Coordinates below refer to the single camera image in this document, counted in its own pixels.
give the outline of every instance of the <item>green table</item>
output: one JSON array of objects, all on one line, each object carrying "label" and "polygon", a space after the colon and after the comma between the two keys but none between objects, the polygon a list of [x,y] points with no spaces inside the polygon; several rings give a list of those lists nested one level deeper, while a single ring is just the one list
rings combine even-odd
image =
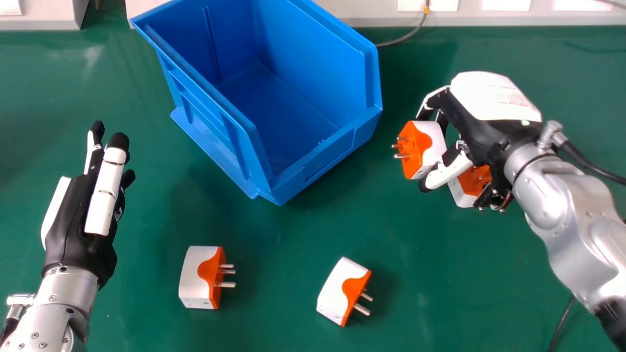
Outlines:
[{"label": "green table", "polygon": [[[381,41],[404,31],[362,32]],[[43,215],[58,177],[82,172],[85,132],[99,119],[107,135],[130,136],[137,181],[90,351],[542,351],[569,293],[519,206],[480,214],[445,189],[422,194],[389,145],[426,93],[460,71],[491,70],[625,174],[626,28],[425,29],[381,49],[380,64],[385,111],[373,139],[276,207],[249,200],[171,121],[157,57],[122,9],[90,10],[77,33],[0,34],[0,297],[37,290]],[[626,190],[610,187],[625,210]],[[237,266],[218,311],[178,300],[191,245],[224,246]],[[341,256],[373,271],[372,315],[344,329],[315,311]],[[613,349],[577,305],[559,350]]]}]

